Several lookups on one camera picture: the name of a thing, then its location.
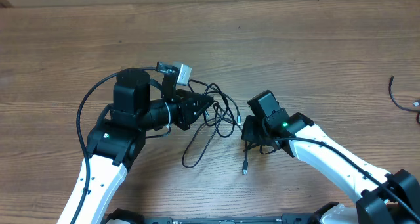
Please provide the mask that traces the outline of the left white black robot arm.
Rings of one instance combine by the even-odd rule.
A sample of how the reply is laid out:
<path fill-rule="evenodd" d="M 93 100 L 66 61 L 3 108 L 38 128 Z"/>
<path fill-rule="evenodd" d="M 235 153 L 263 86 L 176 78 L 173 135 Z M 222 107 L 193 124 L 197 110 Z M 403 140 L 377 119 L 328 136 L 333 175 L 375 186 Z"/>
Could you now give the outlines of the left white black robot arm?
<path fill-rule="evenodd" d="M 83 161 L 59 223 L 100 223 L 146 144 L 147 131 L 170 125 L 186 131 L 213 104 L 211 96 L 177 89 L 188 83 L 189 67 L 159 63 L 154 70 L 163 74 L 161 83 L 150 77 L 151 67 L 113 74 L 113 102 L 103 109 L 86 139 L 81 116 L 76 116 Z"/>

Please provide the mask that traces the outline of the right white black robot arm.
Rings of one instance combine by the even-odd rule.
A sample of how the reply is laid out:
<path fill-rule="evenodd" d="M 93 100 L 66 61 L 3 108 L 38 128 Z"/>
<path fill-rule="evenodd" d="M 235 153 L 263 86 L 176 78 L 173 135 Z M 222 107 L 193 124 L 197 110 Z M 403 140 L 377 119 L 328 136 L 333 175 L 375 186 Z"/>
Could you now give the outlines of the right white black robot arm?
<path fill-rule="evenodd" d="M 264 146 L 284 150 L 319 171 L 354 203 L 330 202 L 307 223 L 418 223 L 419 182 L 404 169 L 391 173 L 357 157 L 328 137 L 313 120 L 289 115 L 274 94 L 259 93 L 248 102 L 242 140 L 246 150 Z"/>

